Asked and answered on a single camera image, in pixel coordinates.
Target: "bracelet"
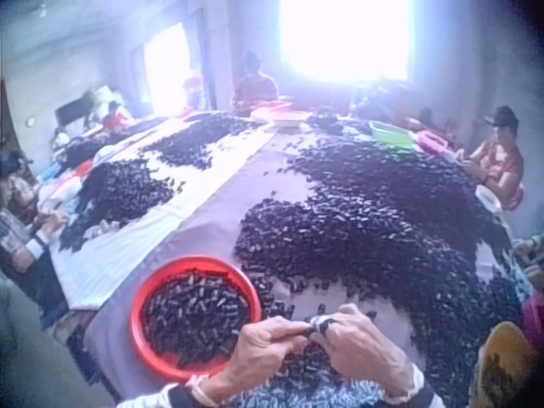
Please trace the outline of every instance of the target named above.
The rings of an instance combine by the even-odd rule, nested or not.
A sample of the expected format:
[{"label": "bracelet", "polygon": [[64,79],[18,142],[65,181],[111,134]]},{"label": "bracelet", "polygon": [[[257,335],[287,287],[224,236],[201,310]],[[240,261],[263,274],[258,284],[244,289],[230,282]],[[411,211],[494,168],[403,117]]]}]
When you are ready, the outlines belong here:
[{"label": "bracelet", "polygon": [[383,396],[383,400],[387,402],[390,405],[400,405],[405,404],[408,401],[410,401],[412,398],[414,398],[417,393],[419,393],[423,386],[425,385],[425,376],[423,373],[417,368],[415,364],[412,363],[412,368],[414,369],[414,375],[413,375],[413,381],[414,381],[414,387],[408,391],[408,394],[404,397],[390,397],[387,394]]},{"label": "bracelet", "polygon": [[210,408],[219,408],[219,404],[208,397],[199,386],[202,381],[207,380],[208,378],[209,376],[192,376],[187,384],[185,384],[185,387],[191,388],[190,393],[195,397],[195,400],[197,400],[199,404],[209,406]]}]

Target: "wall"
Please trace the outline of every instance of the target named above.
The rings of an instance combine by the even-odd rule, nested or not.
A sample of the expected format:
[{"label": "wall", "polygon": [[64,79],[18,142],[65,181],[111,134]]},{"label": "wall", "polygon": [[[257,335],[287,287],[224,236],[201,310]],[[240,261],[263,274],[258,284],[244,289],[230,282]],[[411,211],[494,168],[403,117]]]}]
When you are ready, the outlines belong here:
[{"label": "wall", "polygon": [[[121,73],[122,91],[140,104],[150,103],[139,53],[159,28],[183,22],[192,68],[204,70],[205,80],[214,88],[213,101],[219,109],[227,109],[234,91],[232,60],[236,31],[233,26],[237,18],[234,6],[235,0],[186,0],[152,3],[147,8],[134,9],[117,33],[116,66]],[[207,64],[195,64],[200,60]]]},{"label": "wall", "polygon": [[[6,91],[14,130],[22,150],[38,174],[51,164],[51,143],[58,124],[54,111],[80,98],[89,88],[116,82],[107,42],[56,48],[40,60],[16,61],[5,71]],[[33,127],[26,126],[29,117]],[[82,129],[68,129],[71,136]]]},{"label": "wall", "polygon": [[[293,92],[300,80],[281,56],[281,0],[236,1],[239,54],[257,52],[280,91]],[[492,132],[482,117],[498,105],[511,105],[520,120],[525,197],[507,218],[517,236],[544,230],[544,116],[539,112],[544,105],[544,49],[536,34],[523,14],[502,0],[417,0],[412,6],[410,76],[418,91],[414,111],[430,106],[438,124],[452,117],[458,142],[473,150]],[[233,61],[233,70],[241,75],[239,61]]]}]

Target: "purple tablecloth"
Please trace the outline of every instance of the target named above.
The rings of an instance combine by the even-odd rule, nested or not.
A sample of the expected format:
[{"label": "purple tablecloth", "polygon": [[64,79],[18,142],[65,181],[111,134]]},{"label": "purple tablecloth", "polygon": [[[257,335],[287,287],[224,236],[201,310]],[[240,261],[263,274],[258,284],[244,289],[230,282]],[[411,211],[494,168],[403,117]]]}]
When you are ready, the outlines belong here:
[{"label": "purple tablecloth", "polygon": [[[314,140],[311,134],[305,137]],[[99,311],[87,329],[86,344],[123,398],[155,392],[165,383],[144,365],[130,337],[128,316],[139,286],[158,267],[185,255],[206,254],[236,264],[232,250],[240,231],[240,220],[250,207],[270,196],[273,190],[277,190],[275,197],[281,200],[301,201],[307,196],[304,176],[276,172],[296,152],[291,147],[283,150],[286,144],[298,143],[302,138],[300,134],[274,136],[151,252]]]},{"label": "purple tablecloth", "polygon": [[[240,221],[249,208],[275,194],[278,200],[303,201],[309,193],[304,176],[293,172],[277,172],[286,160],[297,153],[292,144],[312,144],[312,134],[277,134],[202,207],[186,219],[161,245],[151,252],[132,274],[117,288],[87,329],[86,344],[98,360],[104,374],[120,395],[134,398],[156,392],[167,380],[152,372],[139,358],[130,336],[128,316],[139,286],[161,265],[191,254],[206,254],[237,265],[233,248],[240,232]],[[490,274],[496,260],[489,250],[479,251],[477,271]],[[345,288],[331,287],[327,294],[307,290],[291,297],[296,304],[295,319],[312,315],[317,305],[325,303],[334,310],[346,301]],[[405,314],[398,313],[389,302],[365,301],[362,311],[378,312],[376,325],[403,348],[424,369],[424,360],[411,344],[411,324]]]}]

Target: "doorway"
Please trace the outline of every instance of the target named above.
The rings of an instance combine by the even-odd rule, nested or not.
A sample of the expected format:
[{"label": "doorway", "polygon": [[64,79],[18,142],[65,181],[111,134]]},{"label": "doorway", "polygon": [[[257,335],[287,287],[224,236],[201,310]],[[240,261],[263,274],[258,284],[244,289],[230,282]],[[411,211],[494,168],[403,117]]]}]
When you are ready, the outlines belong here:
[{"label": "doorway", "polygon": [[189,48],[183,25],[159,32],[144,47],[145,73],[153,111],[171,116],[185,107],[184,80],[190,73]]}]

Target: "red shirt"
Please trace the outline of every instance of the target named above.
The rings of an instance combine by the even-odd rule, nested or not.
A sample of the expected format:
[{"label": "red shirt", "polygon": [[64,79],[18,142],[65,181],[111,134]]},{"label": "red shirt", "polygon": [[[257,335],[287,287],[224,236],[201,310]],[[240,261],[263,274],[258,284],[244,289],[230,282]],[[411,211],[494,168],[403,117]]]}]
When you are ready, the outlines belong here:
[{"label": "red shirt", "polygon": [[114,115],[109,114],[104,119],[104,129],[106,130],[116,131],[118,129],[123,129],[127,124],[128,118],[119,111]]}]

